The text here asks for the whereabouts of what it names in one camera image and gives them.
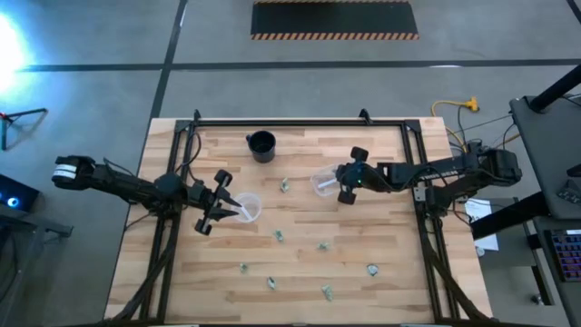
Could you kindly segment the grey side desk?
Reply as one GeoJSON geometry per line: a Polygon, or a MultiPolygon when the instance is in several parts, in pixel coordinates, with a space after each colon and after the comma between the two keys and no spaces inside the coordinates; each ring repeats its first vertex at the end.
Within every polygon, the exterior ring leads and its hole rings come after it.
{"type": "Polygon", "coordinates": [[[581,106],[560,98],[538,114],[526,97],[509,105],[549,211],[558,219],[581,219],[581,204],[557,195],[569,180],[581,189],[581,177],[566,173],[581,164],[581,106]]]}

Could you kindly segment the black mug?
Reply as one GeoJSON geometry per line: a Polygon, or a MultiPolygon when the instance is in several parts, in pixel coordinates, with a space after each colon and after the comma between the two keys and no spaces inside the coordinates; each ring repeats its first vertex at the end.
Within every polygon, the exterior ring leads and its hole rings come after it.
{"type": "Polygon", "coordinates": [[[246,141],[256,162],[266,164],[274,159],[276,138],[271,132],[262,130],[248,134],[246,141]]]}

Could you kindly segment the white paper sheet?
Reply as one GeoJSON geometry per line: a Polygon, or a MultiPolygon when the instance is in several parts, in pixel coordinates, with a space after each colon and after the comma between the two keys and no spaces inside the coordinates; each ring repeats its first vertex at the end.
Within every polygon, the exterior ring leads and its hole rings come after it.
{"type": "MultiPolygon", "coordinates": [[[[480,199],[470,199],[464,204],[464,209],[468,215],[468,221],[470,224],[475,223],[477,220],[492,214],[491,205],[489,200],[480,199]]],[[[499,250],[497,236],[495,234],[489,235],[487,237],[475,240],[475,245],[480,252],[499,250]]]]}

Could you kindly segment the black hazard-striped floor mat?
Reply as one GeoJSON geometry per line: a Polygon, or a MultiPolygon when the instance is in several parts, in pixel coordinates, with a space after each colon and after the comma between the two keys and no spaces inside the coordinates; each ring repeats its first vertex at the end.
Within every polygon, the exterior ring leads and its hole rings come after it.
{"type": "Polygon", "coordinates": [[[254,41],[416,41],[409,0],[255,0],[254,41]]]}

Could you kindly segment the black diagonal pole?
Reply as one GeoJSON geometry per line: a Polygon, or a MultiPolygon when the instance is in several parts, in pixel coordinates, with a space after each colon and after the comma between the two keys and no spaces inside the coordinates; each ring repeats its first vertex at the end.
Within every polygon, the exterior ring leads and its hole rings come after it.
{"type": "Polygon", "coordinates": [[[528,100],[528,106],[533,112],[544,114],[553,102],[579,84],[581,84],[581,64],[550,85],[541,94],[528,100]]]}

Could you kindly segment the black tripod stand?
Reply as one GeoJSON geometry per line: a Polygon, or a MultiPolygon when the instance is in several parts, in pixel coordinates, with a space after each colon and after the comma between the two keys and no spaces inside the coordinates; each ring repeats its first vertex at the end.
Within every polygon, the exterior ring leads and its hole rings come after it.
{"type": "Polygon", "coordinates": [[[47,114],[48,110],[46,108],[38,108],[34,110],[28,110],[23,112],[17,112],[12,114],[7,114],[0,112],[0,148],[6,151],[7,146],[7,133],[9,127],[20,117],[31,115],[31,114],[47,114]]]}

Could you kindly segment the black desk support beam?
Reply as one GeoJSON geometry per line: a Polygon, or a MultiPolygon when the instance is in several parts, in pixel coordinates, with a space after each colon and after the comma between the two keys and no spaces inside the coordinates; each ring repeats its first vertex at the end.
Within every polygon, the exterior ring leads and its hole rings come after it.
{"type": "Polygon", "coordinates": [[[472,236],[474,240],[479,240],[533,218],[550,215],[544,195],[534,193],[508,206],[497,205],[495,212],[471,224],[472,236]]]}

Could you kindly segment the black box with blue light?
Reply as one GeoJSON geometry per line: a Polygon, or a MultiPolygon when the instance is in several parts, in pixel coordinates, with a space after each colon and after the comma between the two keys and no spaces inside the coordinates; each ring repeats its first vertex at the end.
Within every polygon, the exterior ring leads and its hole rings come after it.
{"type": "Polygon", "coordinates": [[[11,209],[30,212],[40,192],[0,174],[0,204],[11,209]]]}

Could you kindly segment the black aluminium table frame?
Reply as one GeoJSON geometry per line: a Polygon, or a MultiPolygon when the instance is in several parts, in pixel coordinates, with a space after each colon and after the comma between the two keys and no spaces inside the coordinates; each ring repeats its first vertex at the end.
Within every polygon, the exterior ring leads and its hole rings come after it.
{"type": "Polygon", "coordinates": [[[119,313],[143,282],[168,238],[175,254],[153,286],[140,318],[161,323],[375,324],[431,323],[459,318],[463,310],[424,258],[427,249],[445,253],[448,267],[468,298],[490,314],[487,289],[468,227],[449,215],[433,226],[417,210],[410,191],[358,193],[353,205],[335,195],[315,194],[310,178],[349,160],[354,146],[369,161],[418,164],[449,157],[445,127],[422,118],[248,118],[202,119],[197,137],[185,132],[189,119],[156,119],[149,129],[140,176],[152,180],[194,155],[188,179],[214,186],[219,170],[232,174],[232,194],[255,193],[260,217],[253,223],[226,218],[201,235],[201,213],[184,212],[160,223],[134,208],[123,234],[106,317],[119,313]],[[258,163],[246,136],[257,131],[276,138],[275,157],[258,163]],[[281,182],[289,180],[288,192],[281,182]],[[278,242],[274,232],[284,237],[278,242]],[[329,243],[328,251],[317,248],[329,243]],[[249,270],[241,273],[240,264],[249,270]],[[379,273],[370,276],[369,264],[379,273]],[[276,281],[271,290],[267,278],[276,281]],[[328,302],[321,286],[333,289],[328,302]]]}

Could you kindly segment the backlit keyboard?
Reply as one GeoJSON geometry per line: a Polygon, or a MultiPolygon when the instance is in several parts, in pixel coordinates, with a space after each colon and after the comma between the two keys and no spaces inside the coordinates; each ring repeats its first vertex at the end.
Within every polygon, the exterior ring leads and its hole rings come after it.
{"type": "Polygon", "coordinates": [[[581,282],[581,230],[545,231],[562,282],[581,282]]]}

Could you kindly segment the clear round plastic cup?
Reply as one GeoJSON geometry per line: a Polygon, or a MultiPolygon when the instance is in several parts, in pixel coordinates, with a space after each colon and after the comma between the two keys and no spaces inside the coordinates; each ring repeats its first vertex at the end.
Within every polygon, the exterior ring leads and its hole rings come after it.
{"type": "Polygon", "coordinates": [[[336,179],[337,180],[336,175],[334,175],[331,172],[331,169],[334,166],[336,166],[336,164],[326,166],[326,167],[320,169],[319,171],[317,171],[310,178],[310,182],[312,184],[313,190],[314,190],[315,194],[317,194],[318,196],[327,197],[327,196],[331,196],[333,194],[336,194],[336,193],[338,193],[340,191],[340,184],[339,184],[339,182],[334,187],[331,186],[331,187],[328,187],[328,188],[325,188],[325,189],[318,188],[318,184],[320,184],[320,183],[324,183],[324,182],[329,181],[329,180],[332,180],[332,179],[336,179]]]}
{"type": "Polygon", "coordinates": [[[255,193],[240,193],[234,200],[239,206],[233,206],[231,209],[237,214],[234,218],[241,223],[253,223],[261,215],[262,203],[261,198],[255,193]]]}

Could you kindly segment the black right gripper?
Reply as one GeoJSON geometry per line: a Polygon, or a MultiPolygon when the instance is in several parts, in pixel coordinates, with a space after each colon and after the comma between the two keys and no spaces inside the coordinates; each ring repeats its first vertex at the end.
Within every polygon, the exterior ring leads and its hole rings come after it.
{"type": "Polygon", "coordinates": [[[361,180],[364,171],[367,168],[367,159],[369,152],[360,147],[354,146],[351,149],[350,157],[353,159],[352,163],[343,163],[334,166],[331,172],[336,175],[336,179],[326,181],[318,184],[318,188],[325,189],[336,184],[340,184],[340,192],[338,201],[344,204],[354,204],[356,194],[354,189],[361,187],[361,180]]]}

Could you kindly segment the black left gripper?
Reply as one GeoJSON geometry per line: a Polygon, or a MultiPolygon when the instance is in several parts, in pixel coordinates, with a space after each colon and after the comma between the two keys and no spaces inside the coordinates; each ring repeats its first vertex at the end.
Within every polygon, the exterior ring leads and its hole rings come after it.
{"type": "Polygon", "coordinates": [[[241,207],[226,190],[232,175],[225,170],[219,170],[214,180],[218,183],[214,191],[206,187],[202,180],[195,181],[189,188],[189,205],[203,210],[203,217],[197,221],[194,230],[204,235],[209,235],[212,230],[211,220],[218,222],[223,218],[239,215],[238,212],[222,208],[220,200],[241,207]]]}

